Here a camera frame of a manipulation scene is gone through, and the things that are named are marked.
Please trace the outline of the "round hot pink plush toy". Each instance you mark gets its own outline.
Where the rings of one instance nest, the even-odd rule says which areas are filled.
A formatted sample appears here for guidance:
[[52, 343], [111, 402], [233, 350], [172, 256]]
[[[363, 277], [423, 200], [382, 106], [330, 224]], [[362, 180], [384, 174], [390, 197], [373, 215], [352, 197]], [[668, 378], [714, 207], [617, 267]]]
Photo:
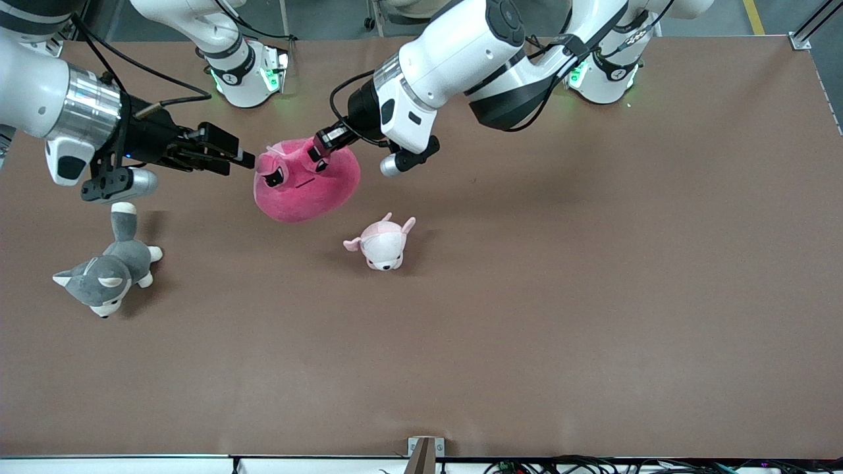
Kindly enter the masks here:
[[253, 195], [269, 218], [295, 224], [331, 212], [356, 191], [361, 171], [355, 154], [341, 148], [313, 162], [313, 138], [288, 139], [266, 148], [255, 162]]

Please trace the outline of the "pale pink white plush puppy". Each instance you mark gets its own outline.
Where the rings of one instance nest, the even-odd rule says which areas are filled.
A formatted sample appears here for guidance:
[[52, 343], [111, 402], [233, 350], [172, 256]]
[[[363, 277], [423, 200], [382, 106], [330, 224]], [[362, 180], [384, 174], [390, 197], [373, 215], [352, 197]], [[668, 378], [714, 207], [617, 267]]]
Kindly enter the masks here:
[[404, 261], [404, 248], [408, 234], [416, 224], [416, 218], [410, 217], [404, 224], [391, 221], [392, 213], [387, 213], [379, 221], [367, 226], [360, 235], [344, 240], [347, 251], [361, 252], [367, 266], [379, 272], [395, 271]]

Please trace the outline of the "beige swivel stool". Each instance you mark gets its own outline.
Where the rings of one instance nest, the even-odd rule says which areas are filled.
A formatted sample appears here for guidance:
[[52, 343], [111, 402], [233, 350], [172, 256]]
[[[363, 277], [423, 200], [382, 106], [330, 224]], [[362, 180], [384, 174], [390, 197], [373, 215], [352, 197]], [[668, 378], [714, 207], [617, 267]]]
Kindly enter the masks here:
[[364, 29], [377, 30], [377, 35], [385, 36], [386, 24], [404, 26], [427, 25], [450, 0], [365, 0], [367, 17]]

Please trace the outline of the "grey white plush husky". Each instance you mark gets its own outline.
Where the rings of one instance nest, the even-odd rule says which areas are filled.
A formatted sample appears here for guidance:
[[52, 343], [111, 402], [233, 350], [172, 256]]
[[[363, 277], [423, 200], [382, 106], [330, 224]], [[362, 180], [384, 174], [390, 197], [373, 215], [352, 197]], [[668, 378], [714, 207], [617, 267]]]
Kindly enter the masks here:
[[134, 204], [115, 202], [109, 218], [114, 242], [101, 255], [52, 276], [53, 282], [102, 319], [120, 309], [133, 285], [150, 287], [151, 264], [163, 258], [159, 246], [136, 239], [138, 210]]

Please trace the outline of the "aluminium frame profile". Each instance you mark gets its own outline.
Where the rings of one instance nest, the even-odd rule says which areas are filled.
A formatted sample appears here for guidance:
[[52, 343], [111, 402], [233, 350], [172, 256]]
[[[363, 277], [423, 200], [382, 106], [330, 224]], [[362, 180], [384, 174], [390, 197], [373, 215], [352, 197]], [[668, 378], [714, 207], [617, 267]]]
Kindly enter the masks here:
[[810, 37], [824, 26], [834, 15], [843, 9], [843, 0], [824, 0], [799, 24], [798, 29], [788, 32], [788, 39], [793, 51], [806, 51], [812, 48]]
[[63, 25], [63, 27], [55, 32], [51, 37], [39, 42], [30, 43], [30, 45], [34, 50], [40, 52], [41, 54], [52, 57], [60, 57], [64, 42], [66, 42], [66, 40], [71, 40], [75, 31], [76, 27], [71, 23], [68, 23]]

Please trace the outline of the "metal bracket with brown post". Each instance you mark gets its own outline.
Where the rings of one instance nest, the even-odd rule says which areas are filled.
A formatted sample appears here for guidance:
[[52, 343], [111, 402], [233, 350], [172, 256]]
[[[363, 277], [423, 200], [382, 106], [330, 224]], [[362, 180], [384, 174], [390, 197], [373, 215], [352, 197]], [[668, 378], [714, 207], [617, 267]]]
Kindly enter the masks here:
[[408, 461], [403, 474], [447, 474], [445, 438], [416, 436], [407, 440]]

